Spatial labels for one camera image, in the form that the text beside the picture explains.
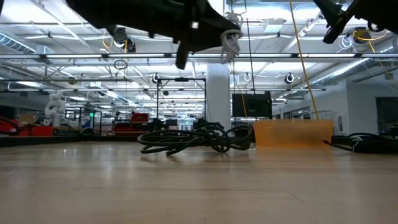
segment monitor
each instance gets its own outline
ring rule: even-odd
[[[268,117],[272,119],[271,93],[232,94],[232,115],[234,117]]]

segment white pillar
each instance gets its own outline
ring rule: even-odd
[[[207,109],[209,122],[220,122],[225,130],[231,128],[231,90],[229,89],[228,64],[208,64],[206,78]]]
[[[208,0],[211,7],[220,15],[224,15],[224,1],[223,0]]]

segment white robot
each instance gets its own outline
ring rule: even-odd
[[[62,91],[55,91],[51,93],[49,96],[49,103],[45,107],[45,126],[60,126],[61,125],[61,116],[65,113],[65,101],[61,100],[63,95]]]

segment orange plastic bin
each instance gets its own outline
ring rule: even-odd
[[[262,147],[321,147],[329,148],[322,142],[331,141],[333,120],[319,119],[278,119],[254,123],[256,144]]]

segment red machine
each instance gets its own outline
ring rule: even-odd
[[[131,120],[116,121],[113,133],[117,136],[140,136],[149,132],[149,114],[134,113]]]
[[[0,133],[11,136],[52,136],[53,127],[24,125],[19,126],[18,120],[0,119]]]

